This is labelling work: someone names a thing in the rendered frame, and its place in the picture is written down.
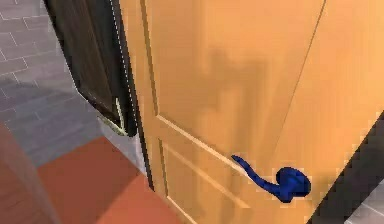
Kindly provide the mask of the orange wooden room door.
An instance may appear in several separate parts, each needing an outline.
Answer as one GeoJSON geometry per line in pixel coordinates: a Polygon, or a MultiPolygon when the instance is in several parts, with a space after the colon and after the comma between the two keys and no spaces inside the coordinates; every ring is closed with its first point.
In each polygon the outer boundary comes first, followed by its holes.
{"type": "Polygon", "coordinates": [[[345,224],[384,180],[384,0],[120,0],[155,192],[182,224],[345,224]],[[275,183],[282,203],[231,158],[275,183]]]}

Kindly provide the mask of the dark brown wooden cabinet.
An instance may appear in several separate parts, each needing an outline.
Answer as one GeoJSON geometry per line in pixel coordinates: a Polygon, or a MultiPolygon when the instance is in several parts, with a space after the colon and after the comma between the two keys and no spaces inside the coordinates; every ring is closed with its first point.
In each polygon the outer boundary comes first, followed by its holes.
{"type": "Polygon", "coordinates": [[[42,0],[72,79],[107,123],[137,134],[119,0],[42,0]]]}

